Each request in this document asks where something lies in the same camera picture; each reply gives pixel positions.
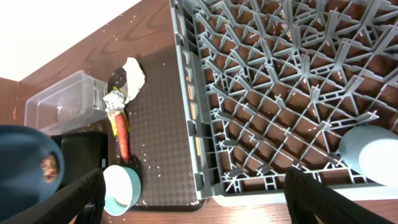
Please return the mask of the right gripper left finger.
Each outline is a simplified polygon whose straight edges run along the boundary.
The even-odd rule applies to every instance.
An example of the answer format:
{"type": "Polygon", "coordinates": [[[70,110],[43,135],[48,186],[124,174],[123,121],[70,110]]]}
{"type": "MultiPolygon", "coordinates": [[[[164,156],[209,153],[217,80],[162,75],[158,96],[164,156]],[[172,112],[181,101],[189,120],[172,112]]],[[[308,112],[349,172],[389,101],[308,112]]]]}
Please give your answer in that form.
{"type": "Polygon", "coordinates": [[[101,169],[94,169],[40,202],[6,220],[10,224],[100,224],[106,186],[101,169]]]}

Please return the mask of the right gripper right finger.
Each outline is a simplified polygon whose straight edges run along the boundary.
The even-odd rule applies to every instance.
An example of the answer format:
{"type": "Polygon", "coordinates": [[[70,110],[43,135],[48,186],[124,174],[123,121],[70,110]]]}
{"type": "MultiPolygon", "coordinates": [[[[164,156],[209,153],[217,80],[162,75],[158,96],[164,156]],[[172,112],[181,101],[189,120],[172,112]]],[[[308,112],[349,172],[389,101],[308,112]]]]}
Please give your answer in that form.
{"type": "Polygon", "coordinates": [[[294,224],[390,223],[294,167],[286,172],[284,195],[294,224]]]}

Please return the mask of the small blue cup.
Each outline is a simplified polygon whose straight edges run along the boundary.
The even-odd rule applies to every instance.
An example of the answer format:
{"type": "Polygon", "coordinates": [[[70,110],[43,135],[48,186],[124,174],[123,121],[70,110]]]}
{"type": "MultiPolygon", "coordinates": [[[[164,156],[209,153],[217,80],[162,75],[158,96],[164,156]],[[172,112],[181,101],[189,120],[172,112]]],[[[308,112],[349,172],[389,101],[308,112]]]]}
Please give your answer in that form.
{"type": "Polygon", "coordinates": [[[343,162],[355,172],[388,187],[397,187],[397,135],[373,125],[357,126],[339,143],[343,162]]]}

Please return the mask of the dark blue plate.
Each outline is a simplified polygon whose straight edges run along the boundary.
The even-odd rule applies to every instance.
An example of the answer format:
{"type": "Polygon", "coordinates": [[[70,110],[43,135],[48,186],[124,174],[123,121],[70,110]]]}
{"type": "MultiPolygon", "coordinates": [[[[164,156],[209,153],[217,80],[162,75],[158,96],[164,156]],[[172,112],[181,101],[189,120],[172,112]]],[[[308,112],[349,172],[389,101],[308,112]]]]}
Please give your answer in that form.
{"type": "Polygon", "coordinates": [[[47,200],[60,187],[65,162],[60,146],[27,126],[1,126],[1,221],[47,200]],[[48,182],[41,164],[55,157],[58,174],[48,182]]]}

